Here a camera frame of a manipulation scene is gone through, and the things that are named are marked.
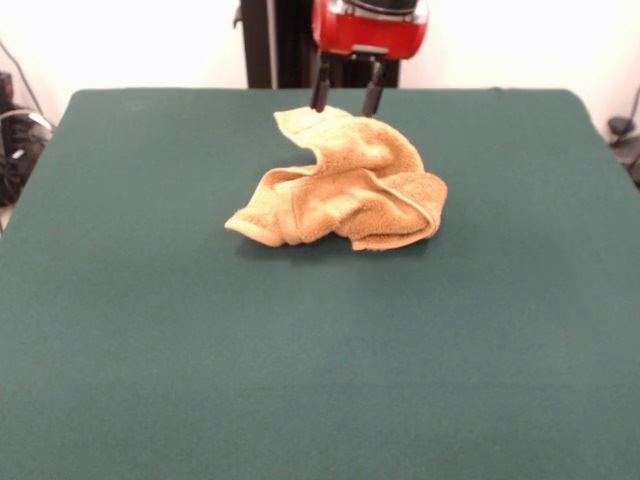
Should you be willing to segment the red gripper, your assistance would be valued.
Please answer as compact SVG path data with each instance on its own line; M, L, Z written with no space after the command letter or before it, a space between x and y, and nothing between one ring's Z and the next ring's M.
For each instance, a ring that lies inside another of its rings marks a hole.
M340 56L373 56L406 60L421 48L426 36L429 9L425 1L315 1L312 35L322 53ZM321 57L310 102L323 111L330 91L330 62ZM384 90L384 64L372 62L363 115L377 113Z

